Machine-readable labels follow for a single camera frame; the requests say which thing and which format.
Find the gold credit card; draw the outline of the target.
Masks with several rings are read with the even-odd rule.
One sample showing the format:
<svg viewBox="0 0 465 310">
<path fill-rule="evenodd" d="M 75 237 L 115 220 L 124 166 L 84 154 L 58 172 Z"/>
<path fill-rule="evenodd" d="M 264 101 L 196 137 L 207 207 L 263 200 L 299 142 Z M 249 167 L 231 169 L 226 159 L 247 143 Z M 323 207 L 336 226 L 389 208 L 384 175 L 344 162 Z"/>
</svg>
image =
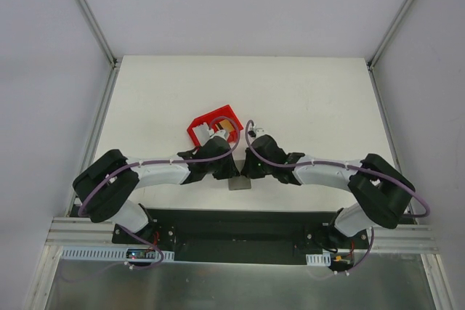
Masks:
<svg viewBox="0 0 465 310">
<path fill-rule="evenodd" d="M 228 131 L 228 132 L 232 132 L 232 131 L 235 130 L 234 126 L 231 124 L 231 122 L 226 120 L 226 119 L 223 119 L 223 120 L 217 122 L 216 126 L 217 126 L 218 129 L 225 130 L 225 131 Z"/>
</svg>

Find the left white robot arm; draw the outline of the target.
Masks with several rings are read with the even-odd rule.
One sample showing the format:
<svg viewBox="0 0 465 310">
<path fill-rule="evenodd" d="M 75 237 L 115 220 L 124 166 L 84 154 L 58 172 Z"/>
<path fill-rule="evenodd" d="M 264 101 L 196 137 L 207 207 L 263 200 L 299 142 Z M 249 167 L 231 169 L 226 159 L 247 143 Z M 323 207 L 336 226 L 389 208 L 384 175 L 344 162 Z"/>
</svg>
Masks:
<svg viewBox="0 0 465 310">
<path fill-rule="evenodd" d="M 153 237 L 152 219 L 129 199 L 133 191 L 161 184 L 192 184 L 207 175 L 216 180 L 240 175 L 230 144 L 220 136 L 169 158 L 128 158 L 118 149 L 109 150 L 79 174 L 72 187 L 81 201 L 80 217 L 93 223 L 112 221 L 128 229 L 136 243 L 145 244 Z"/>
</svg>

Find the grey leather card holder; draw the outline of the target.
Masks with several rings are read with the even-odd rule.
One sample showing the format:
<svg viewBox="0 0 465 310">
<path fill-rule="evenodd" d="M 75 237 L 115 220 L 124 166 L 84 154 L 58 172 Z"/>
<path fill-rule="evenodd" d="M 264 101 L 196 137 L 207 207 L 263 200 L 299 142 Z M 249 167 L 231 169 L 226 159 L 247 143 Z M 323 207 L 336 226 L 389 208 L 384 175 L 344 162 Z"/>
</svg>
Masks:
<svg viewBox="0 0 465 310">
<path fill-rule="evenodd" d="M 235 165 L 239 171 L 244 167 L 245 160 L 236 160 Z M 249 190 L 251 189 L 251 180 L 239 174 L 239 176 L 228 179 L 229 191 Z"/>
</svg>

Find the red plastic bin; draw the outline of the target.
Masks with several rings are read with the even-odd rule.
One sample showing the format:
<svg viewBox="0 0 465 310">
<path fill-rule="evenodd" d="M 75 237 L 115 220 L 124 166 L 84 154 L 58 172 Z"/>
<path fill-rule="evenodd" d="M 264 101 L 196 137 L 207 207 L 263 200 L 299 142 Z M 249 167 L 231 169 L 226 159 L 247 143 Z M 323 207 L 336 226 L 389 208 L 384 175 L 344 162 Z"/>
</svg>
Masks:
<svg viewBox="0 0 465 310">
<path fill-rule="evenodd" d="M 187 134 L 196 147 L 205 145 L 209 139 L 209 129 L 218 131 L 216 123 L 226 119 L 234 126 L 234 131 L 230 132 L 229 143 L 236 142 L 238 135 L 243 130 L 243 125 L 230 105 L 224 105 L 211 112 L 203 114 L 193 119 L 187 127 Z"/>
</svg>

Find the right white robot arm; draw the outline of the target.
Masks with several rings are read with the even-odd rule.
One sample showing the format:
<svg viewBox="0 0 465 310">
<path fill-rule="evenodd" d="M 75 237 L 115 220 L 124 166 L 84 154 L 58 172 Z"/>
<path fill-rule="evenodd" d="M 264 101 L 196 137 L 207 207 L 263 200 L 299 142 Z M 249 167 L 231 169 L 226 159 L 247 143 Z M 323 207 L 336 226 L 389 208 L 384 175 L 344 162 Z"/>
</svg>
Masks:
<svg viewBox="0 0 465 310">
<path fill-rule="evenodd" d="M 414 186 L 381 156 L 370 153 L 346 163 L 285 152 L 269 134 L 246 134 L 241 174 L 249 179 L 272 176 L 282 184 L 318 185 L 351 193 L 356 203 L 336 212 L 328 242 L 343 248 L 358 232 L 373 226 L 395 229 L 412 198 Z"/>
</svg>

